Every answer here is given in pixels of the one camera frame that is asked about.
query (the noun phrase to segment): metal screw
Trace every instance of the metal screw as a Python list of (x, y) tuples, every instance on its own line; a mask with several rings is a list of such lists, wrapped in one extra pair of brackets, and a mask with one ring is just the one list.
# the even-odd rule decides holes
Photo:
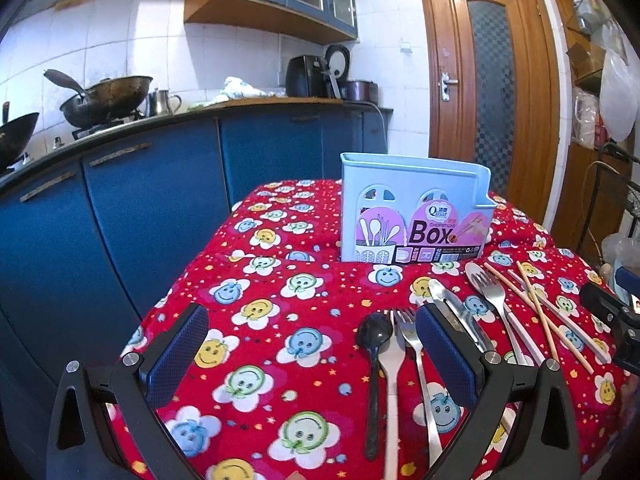
[(66, 368), (65, 370), (72, 374), (73, 372), (75, 372), (76, 370), (78, 370), (78, 368), (80, 367), (80, 363), (78, 361), (69, 361), (66, 364)]
[(129, 352), (122, 358), (122, 362), (125, 366), (133, 366), (140, 360), (140, 355), (135, 352)]
[(484, 354), (484, 358), (489, 364), (492, 364), (492, 365), (497, 365), (500, 361), (502, 361), (500, 354), (498, 354), (498, 352), (493, 352), (493, 351), (489, 351), (486, 354)]
[(546, 367), (552, 372), (557, 372), (560, 369), (560, 363), (555, 359), (547, 359), (545, 361)]

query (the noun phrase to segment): black spoon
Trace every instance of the black spoon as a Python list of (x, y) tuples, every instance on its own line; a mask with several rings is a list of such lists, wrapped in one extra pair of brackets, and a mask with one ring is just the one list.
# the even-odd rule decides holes
[(380, 361), (378, 351), (383, 343), (393, 335), (394, 328), (389, 318), (381, 312), (373, 312), (362, 320), (356, 332), (356, 343), (369, 354), (369, 413), (367, 415), (367, 438), (364, 456), (372, 462), (378, 454), (378, 421), (380, 419), (380, 398), (378, 375)]

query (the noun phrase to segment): barcode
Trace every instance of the barcode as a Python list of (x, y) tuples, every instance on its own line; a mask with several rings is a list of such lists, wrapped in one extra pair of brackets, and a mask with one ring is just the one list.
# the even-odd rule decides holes
[(440, 256), (440, 262), (441, 263), (445, 263), (445, 262), (455, 262), (458, 260), (458, 256), (459, 254), (455, 253), (455, 254), (443, 254), (442, 256)]

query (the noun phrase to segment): checkered glass panel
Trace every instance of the checkered glass panel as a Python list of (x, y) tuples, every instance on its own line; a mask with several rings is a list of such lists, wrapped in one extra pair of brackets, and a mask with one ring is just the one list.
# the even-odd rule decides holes
[(506, 195), (515, 122), (513, 46), (506, 9), (486, 0), (468, 2), (476, 54), (476, 157), (491, 169), (491, 189)]

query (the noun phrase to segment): metal pitcher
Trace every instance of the metal pitcher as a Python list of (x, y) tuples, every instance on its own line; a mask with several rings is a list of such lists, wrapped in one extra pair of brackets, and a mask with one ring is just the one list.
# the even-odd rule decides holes
[[(178, 105), (175, 108), (171, 108), (169, 100), (175, 97), (178, 99)], [(182, 106), (182, 98), (178, 94), (169, 94), (168, 90), (158, 90), (149, 93), (146, 96), (145, 115), (147, 117), (154, 117), (157, 115), (173, 115)]]

